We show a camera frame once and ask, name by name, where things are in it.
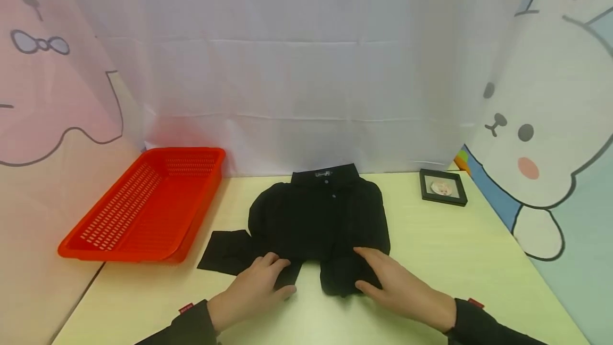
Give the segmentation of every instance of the black fabric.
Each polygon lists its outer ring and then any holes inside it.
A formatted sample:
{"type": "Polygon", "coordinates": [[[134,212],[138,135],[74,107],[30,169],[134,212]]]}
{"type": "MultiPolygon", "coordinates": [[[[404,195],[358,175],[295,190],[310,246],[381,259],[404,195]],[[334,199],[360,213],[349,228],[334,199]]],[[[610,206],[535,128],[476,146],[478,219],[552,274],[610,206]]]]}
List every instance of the black fabric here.
{"type": "Polygon", "coordinates": [[[136,345],[215,345],[213,328],[206,300],[200,301],[175,317],[170,326],[138,342],[136,345]]]}
{"type": "MultiPolygon", "coordinates": [[[[454,345],[545,345],[544,342],[500,325],[484,310],[456,298],[455,328],[447,333],[454,345]]],[[[137,345],[215,345],[217,334],[211,323],[206,300],[194,305],[172,324],[137,345]]]]}
{"type": "Polygon", "coordinates": [[[304,261],[320,262],[324,293],[361,293],[356,280],[380,287],[367,262],[353,247],[390,254],[383,197],[375,183],[358,175],[354,164],[295,172],[291,183],[272,185],[255,199],[249,230],[213,232],[199,269],[237,275],[255,257],[277,253],[292,264],[277,288],[294,284],[304,261]]]}
{"type": "Polygon", "coordinates": [[[447,332],[449,344],[458,345],[545,345],[525,334],[499,324],[483,309],[456,298],[455,326],[447,332]]]}

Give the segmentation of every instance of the cartoon character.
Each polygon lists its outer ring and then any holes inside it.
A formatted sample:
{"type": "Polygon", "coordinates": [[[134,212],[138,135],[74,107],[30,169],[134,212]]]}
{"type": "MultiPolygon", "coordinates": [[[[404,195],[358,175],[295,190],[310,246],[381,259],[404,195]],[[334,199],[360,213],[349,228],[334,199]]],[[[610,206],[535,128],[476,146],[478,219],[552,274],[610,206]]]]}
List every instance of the cartoon character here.
{"type": "Polygon", "coordinates": [[[119,138],[112,63],[76,3],[0,0],[0,10],[0,164],[39,162],[70,130],[119,138]]]}
{"type": "Polygon", "coordinates": [[[613,0],[531,0],[485,86],[471,172],[495,183],[486,197],[535,259],[562,255],[551,209],[612,142],[613,47],[592,27],[612,11],[613,0]]]}

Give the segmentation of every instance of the red plastic basket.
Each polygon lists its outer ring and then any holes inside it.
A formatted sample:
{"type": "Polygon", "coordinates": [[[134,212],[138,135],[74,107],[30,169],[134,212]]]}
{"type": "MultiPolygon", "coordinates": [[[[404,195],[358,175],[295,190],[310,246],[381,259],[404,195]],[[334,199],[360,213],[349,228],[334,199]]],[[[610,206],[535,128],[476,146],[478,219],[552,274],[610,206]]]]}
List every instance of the red plastic basket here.
{"type": "Polygon", "coordinates": [[[57,252],[90,261],[185,260],[221,182],[221,148],[156,148],[140,155],[57,252]]]}

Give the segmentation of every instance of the hand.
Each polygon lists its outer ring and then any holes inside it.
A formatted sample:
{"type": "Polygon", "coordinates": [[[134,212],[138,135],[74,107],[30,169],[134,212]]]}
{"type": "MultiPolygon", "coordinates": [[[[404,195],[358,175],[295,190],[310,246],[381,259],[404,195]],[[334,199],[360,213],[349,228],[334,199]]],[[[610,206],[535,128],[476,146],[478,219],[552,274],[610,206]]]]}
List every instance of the hand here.
{"type": "Polygon", "coordinates": [[[296,292],[294,285],[287,285],[276,292],[275,281],[289,260],[269,252],[257,257],[253,264],[241,272],[233,283],[207,303],[215,332],[221,333],[230,326],[269,310],[296,292]]]}
{"type": "Polygon", "coordinates": [[[392,312],[447,332],[455,326],[455,300],[404,269],[390,256],[371,248],[354,248],[375,271],[383,289],[366,281],[355,287],[392,312]]]}

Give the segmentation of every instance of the black polo shirt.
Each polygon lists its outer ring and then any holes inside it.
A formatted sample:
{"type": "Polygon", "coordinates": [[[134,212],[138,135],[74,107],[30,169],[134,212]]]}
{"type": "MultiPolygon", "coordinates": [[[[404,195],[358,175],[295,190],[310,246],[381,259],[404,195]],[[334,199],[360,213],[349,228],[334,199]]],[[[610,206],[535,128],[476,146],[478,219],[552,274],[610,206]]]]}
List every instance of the black polo shirt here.
{"type": "Polygon", "coordinates": [[[294,284],[304,261],[320,262],[320,280],[328,295],[360,293],[354,284],[380,286],[354,247],[390,254],[390,235],[382,193],[358,175],[354,164],[295,172],[291,183],[277,183],[255,199],[249,230],[213,232],[200,269],[238,275],[255,257],[277,253],[292,264],[277,287],[294,284]]]}

